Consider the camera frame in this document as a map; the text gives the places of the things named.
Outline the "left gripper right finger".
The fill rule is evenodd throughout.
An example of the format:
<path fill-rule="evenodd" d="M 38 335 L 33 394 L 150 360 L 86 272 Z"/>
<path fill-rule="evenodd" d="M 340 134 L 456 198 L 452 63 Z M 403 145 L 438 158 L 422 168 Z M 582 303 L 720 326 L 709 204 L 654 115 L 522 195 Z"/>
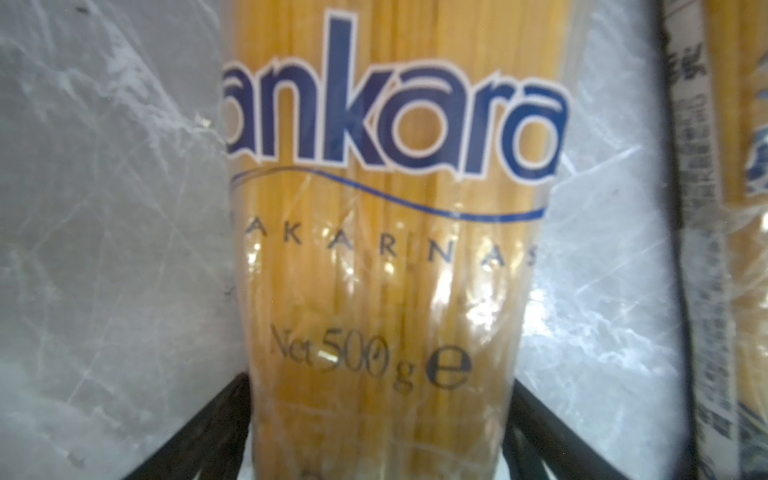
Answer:
<path fill-rule="evenodd" d="M 514 383 L 502 443 L 513 479 L 623 479 L 520 381 Z"/>

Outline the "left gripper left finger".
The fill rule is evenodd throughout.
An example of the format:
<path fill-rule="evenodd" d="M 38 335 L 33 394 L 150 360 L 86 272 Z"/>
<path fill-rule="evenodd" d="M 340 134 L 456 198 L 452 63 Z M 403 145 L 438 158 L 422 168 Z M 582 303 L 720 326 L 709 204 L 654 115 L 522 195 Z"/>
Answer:
<path fill-rule="evenodd" d="M 235 479 L 250 418 L 249 377 L 240 373 L 125 479 Z"/>

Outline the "Ankara spaghetti bag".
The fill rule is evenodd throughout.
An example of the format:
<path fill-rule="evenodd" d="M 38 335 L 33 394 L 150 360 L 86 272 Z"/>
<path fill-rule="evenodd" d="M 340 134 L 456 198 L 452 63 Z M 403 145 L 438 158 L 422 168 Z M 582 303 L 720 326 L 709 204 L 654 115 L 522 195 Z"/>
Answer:
<path fill-rule="evenodd" d="M 697 471 L 767 475 L 767 5 L 666 1 Z"/>
<path fill-rule="evenodd" d="M 491 479 L 588 1 L 233 1 L 258 479 Z"/>

